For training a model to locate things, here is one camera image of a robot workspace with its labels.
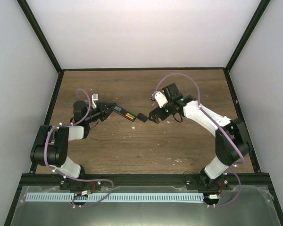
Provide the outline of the black battery compartment cover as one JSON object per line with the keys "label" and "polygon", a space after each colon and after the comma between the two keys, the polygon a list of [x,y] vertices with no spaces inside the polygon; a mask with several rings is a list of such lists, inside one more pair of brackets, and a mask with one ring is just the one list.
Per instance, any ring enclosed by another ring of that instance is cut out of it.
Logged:
{"label": "black battery compartment cover", "polygon": [[144,114],[142,114],[142,113],[138,113],[137,119],[139,119],[142,122],[146,122],[149,119],[149,117],[144,115]]}

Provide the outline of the black remote control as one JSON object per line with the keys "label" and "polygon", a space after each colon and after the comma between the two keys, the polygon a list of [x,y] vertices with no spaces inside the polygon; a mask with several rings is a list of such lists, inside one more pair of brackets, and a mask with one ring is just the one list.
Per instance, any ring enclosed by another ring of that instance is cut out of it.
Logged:
{"label": "black remote control", "polygon": [[133,113],[131,113],[131,112],[127,111],[126,109],[119,107],[119,106],[116,106],[113,109],[113,111],[116,112],[117,114],[121,115],[122,117],[128,119],[128,120],[130,120],[130,119],[125,116],[127,113],[134,115]]}

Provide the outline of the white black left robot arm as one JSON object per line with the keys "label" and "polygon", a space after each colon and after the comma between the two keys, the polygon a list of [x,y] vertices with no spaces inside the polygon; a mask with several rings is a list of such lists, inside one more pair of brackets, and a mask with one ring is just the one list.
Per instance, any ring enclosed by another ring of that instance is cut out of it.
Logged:
{"label": "white black left robot arm", "polygon": [[106,120],[115,107],[116,103],[98,102],[93,109],[84,101],[75,102],[70,125],[40,126],[30,153],[31,162],[71,177],[72,187],[84,189],[87,184],[87,178],[83,176],[84,168],[68,157],[68,142],[87,138],[90,123]]}

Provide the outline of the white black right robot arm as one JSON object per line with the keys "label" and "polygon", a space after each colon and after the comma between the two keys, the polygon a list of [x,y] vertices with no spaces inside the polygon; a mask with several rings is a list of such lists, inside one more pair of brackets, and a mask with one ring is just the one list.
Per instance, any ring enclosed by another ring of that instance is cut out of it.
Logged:
{"label": "white black right robot arm", "polygon": [[155,91],[151,99],[158,106],[149,113],[149,120],[158,124],[169,116],[178,114],[179,122],[183,122],[184,118],[192,120],[214,136],[215,157],[204,167],[200,177],[200,184],[204,189],[212,189],[217,184],[217,178],[237,161],[244,162],[251,145],[242,120],[231,120],[206,108],[199,99],[184,97],[174,83],[164,87],[162,91]]}

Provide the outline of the clear plastic front sheet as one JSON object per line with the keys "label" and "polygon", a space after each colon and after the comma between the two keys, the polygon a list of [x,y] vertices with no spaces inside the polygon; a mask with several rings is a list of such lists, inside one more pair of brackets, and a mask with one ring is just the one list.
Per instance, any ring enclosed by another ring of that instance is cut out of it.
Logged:
{"label": "clear plastic front sheet", "polygon": [[[264,187],[234,186],[220,204],[182,202],[26,202],[27,193],[71,193],[58,187],[26,186],[13,226],[279,226],[273,196]],[[96,193],[197,193],[184,187],[102,188]]]}

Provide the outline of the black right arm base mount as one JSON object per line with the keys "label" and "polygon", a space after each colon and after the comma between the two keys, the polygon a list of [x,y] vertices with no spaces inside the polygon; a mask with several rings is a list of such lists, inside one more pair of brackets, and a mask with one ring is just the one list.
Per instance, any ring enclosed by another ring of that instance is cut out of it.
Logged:
{"label": "black right arm base mount", "polygon": [[224,176],[210,179],[204,174],[185,174],[184,179],[188,190],[198,190],[199,192],[217,191],[220,188],[228,190],[228,185],[224,183]]}

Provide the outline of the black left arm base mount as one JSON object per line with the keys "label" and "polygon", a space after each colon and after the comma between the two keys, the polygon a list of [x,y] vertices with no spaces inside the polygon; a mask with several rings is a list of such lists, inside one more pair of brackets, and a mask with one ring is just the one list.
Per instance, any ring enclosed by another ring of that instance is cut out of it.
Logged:
{"label": "black left arm base mount", "polygon": [[61,182],[59,188],[60,190],[68,190],[72,192],[80,192],[84,190],[97,191],[101,188],[101,182],[98,181],[85,182],[85,181],[80,181],[78,178],[75,179],[65,178],[63,179],[63,182]]}

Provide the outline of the black aluminium front rail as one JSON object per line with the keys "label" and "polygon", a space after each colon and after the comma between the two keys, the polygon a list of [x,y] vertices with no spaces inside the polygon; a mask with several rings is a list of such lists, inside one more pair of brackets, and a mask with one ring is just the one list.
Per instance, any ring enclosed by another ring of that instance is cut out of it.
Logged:
{"label": "black aluminium front rail", "polygon": [[[114,186],[186,186],[185,174],[87,174],[88,179],[100,182],[100,179],[110,179]],[[235,175],[228,173],[224,176],[228,186],[238,185]],[[21,176],[19,186],[60,186],[63,177],[57,174],[26,173]],[[101,182],[101,187],[109,182]]]}

